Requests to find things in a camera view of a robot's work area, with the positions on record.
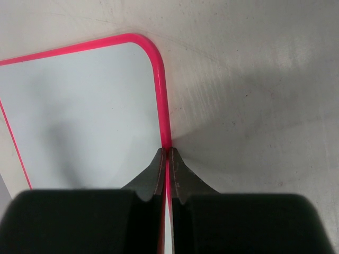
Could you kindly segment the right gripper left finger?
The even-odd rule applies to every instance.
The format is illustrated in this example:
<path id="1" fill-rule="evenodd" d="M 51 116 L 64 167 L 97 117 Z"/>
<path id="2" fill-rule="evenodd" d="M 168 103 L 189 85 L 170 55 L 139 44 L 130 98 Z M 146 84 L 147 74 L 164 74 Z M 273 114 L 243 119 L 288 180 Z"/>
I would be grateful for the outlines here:
<path id="1" fill-rule="evenodd" d="M 37 189 L 1 220 L 1 253 L 163 253 L 166 151 L 120 189 Z"/>

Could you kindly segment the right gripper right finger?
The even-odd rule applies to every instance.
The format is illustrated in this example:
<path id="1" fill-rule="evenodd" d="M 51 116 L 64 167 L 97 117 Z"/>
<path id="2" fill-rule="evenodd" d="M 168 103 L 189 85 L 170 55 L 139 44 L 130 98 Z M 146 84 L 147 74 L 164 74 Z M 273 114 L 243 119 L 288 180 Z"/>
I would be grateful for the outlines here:
<path id="1" fill-rule="evenodd" d="M 222 194 L 168 153 L 175 253 L 333 253 L 314 206 L 297 194 Z"/>

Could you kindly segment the pink framed whiteboard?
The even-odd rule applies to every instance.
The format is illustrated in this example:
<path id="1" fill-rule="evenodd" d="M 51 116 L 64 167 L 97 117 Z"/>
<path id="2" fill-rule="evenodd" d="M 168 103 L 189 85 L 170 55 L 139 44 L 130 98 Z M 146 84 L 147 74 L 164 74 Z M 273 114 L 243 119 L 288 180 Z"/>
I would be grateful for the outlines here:
<path id="1" fill-rule="evenodd" d="M 165 69 L 143 35 L 1 61 L 1 110 L 29 186 L 24 191 L 120 189 L 159 149 L 167 170 Z"/>

